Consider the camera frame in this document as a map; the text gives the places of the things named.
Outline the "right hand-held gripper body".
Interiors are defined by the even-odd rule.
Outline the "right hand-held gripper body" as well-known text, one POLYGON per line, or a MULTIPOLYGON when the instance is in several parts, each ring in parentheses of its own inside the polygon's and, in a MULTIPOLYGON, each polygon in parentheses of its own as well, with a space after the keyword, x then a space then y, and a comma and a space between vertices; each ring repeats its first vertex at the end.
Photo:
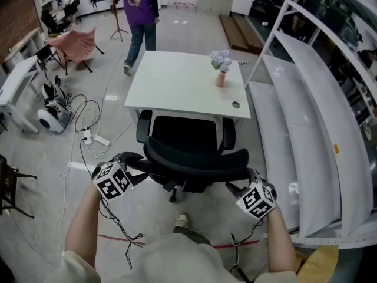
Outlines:
POLYGON ((250 190, 236 201, 236 205, 254 219, 260 220, 276 207, 275 187, 268 183, 258 171, 248 169, 250 190))

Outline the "person's right forearm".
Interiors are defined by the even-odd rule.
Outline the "person's right forearm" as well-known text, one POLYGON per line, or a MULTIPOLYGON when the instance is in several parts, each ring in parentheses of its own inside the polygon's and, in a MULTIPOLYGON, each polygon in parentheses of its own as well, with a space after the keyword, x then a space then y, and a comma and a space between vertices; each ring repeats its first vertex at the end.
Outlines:
POLYGON ((295 272, 295 248, 277 205, 267 215, 267 235, 269 272, 295 272))

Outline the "person's left forearm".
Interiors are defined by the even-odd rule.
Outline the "person's left forearm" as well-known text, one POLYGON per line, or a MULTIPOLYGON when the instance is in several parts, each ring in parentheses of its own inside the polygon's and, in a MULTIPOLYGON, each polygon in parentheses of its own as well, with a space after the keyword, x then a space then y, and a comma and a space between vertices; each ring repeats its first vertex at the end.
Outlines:
POLYGON ((75 212, 65 237, 65 250, 95 267, 98 239, 100 193, 91 183, 75 212))

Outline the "long white power strip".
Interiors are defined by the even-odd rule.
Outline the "long white power strip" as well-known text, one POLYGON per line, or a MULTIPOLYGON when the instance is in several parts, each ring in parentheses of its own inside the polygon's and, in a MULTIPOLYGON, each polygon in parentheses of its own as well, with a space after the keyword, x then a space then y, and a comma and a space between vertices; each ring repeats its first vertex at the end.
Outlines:
POLYGON ((97 134, 96 134, 96 135, 93 135, 92 139, 93 139, 95 142, 97 142, 97 143, 99 143, 99 144, 102 144, 102 145, 105 146, 105 147, 109 147, 110 144, 111 144, 110 141, 108 141, 107 139, 105 139, 105 138, 103 138, 103 137, 101 137, 101 136, 99 136, 99 135, 97 135, 97 134))

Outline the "person's dark trouser leg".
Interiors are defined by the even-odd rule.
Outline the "person's dark trouser leg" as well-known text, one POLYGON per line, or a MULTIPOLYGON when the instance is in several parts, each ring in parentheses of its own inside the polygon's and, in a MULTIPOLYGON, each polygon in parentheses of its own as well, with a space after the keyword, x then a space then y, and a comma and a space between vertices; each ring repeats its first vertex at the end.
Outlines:
POLYGON ((180 233, 180 234, 188 237, 190 240, 192 240, 193 242, 195 242, 197 244, 206 244, 206 245, 211 246, 211 243, 207 238, 205 238, 203 235, 201 235, 199 233, 191 231, 188 228, 182 228, 182 227, 176 226, 173 229, 173 233, 180 233))

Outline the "white square table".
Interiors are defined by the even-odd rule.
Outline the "white square table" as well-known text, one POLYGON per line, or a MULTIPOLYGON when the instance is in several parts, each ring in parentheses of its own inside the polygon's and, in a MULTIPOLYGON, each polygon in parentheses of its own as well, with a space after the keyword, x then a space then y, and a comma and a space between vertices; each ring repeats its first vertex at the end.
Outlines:
POLYGON ((207 55, 146 51, 133 75, 124 105, 133 120, 140 110, 250 119, 250 108, 237 61, 223 87, 207 55))

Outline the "round wooden table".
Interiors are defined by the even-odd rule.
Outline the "round wooden table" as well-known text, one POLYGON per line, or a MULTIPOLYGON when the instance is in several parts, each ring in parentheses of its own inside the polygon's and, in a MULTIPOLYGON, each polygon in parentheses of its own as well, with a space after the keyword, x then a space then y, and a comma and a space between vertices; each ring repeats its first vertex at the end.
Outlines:
POLYGON ((329 283, 338 264, 339 248, 335 245, 321 246, 310 256, 296 252, 296 275, 298 283, 329 283))

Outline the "white round wheeled device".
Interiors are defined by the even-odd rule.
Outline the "white round wheeled device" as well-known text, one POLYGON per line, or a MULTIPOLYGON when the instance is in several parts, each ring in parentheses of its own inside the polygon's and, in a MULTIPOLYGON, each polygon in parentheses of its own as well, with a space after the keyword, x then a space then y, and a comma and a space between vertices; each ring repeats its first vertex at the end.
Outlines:
POLYGON ((54 134, 63 133, 75 114, 71 107, 71 92, 56 75, 51 85, 43 84, 42 96, 44 109, 37 112, 39 122, 54 134))

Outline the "white metal shelving rack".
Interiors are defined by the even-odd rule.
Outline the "white metal shelving rack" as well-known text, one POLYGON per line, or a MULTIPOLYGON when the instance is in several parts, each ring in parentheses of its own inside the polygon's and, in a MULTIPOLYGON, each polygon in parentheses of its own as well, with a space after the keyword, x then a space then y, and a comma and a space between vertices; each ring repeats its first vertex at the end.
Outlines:
POLYGON ((372 84, 364 64, 330 28, 294 0, 284 0, 257 60, 272 82, 248 81, 268 181, 296 245, 377 245, 377 127, 356 118, 312 44, 280 28, 295 12, 327 33, 372 84))

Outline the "pink cloth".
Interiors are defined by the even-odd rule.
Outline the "pink cloth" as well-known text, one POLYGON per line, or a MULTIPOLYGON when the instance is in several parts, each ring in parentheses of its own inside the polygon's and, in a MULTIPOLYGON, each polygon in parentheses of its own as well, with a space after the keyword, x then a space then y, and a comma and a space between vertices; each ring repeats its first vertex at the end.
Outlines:
POLYGON ((71 30, 55 38, 47 38, 45 42, 55 48, 64 65, 68 61, 79 64, 86 60, 96 48, 95 29, 87 32, 71 30))

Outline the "pale blue flower bouquet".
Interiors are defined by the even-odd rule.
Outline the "pale blue flower bouquet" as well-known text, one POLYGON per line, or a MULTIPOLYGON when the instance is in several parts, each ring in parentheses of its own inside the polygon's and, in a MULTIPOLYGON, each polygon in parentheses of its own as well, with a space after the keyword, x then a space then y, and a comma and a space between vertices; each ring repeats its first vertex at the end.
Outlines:
POLYGON ((220 70, 223 73, 227 73, 232 59, 230 58, 229 50, 213 51, 209 55, 211 59, 211 65, 215 70, 220 70))

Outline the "white narrow desk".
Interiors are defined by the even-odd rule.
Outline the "white narrow desk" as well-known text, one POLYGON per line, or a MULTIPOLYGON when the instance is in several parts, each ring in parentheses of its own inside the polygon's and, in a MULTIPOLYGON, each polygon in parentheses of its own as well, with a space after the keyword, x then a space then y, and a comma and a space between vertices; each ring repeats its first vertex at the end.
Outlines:
POLYGON ((27 129, 35 134, 38 134, 39 130, 20 113, 12 101, 16 93, 25 88, 22 86, 24 80, 27 80, 27 85, 38 97, 39 92, 33 86, 32 80, 40 74, 42 74, 42 70, 38 64, 37 56, 27 58, 15 66, 0 89, 0 107, 5 115, 9 116, 9 119, 22 131, 27 129))

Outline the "tripod stand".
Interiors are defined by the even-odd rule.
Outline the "tripod stand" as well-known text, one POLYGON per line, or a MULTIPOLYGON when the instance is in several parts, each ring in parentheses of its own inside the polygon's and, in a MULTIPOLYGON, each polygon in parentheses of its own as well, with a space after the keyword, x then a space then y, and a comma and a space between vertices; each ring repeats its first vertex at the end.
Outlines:
POLYGON ((119 22, 119 19, 118 19, 118 8, 117 8, 117 3, 119 2, 119 0, 112 0, 111 2, 111 5, 110 5, 110 12, 115 16, 115 22, 116 22, 116 30, 115 32, 110 36, 110 40, 112 40, 114 38, 114 36, 116 34, 118 34, 120 36, 120 40, 121 42, 123 42, 123 36, 122 36, 122 33, 125 33, 125 34, 128 34, 129 32, 122 29, 120 27, 120 22, 119 22))

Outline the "black mesh office chair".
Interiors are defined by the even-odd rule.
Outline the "black mesh office chair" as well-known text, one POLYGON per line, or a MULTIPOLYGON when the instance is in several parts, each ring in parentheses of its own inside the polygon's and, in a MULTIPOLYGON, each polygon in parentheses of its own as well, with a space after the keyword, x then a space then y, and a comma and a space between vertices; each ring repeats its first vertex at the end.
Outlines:
POLYGON ((64 32, 65 25, 57 24, 48 10, 42 11, 41 21, 47 27, 48 34, 61 34, 64 32))

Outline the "wooden step platform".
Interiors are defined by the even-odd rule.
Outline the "wooden step platform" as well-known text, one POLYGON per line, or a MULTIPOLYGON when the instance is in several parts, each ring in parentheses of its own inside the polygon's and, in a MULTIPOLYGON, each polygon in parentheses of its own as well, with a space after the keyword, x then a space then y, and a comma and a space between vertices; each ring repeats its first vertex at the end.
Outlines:
POLYGON ((227 38, 229 48, 260 55, 263 44, 244 15, 219 15, 219 20, 227 38))

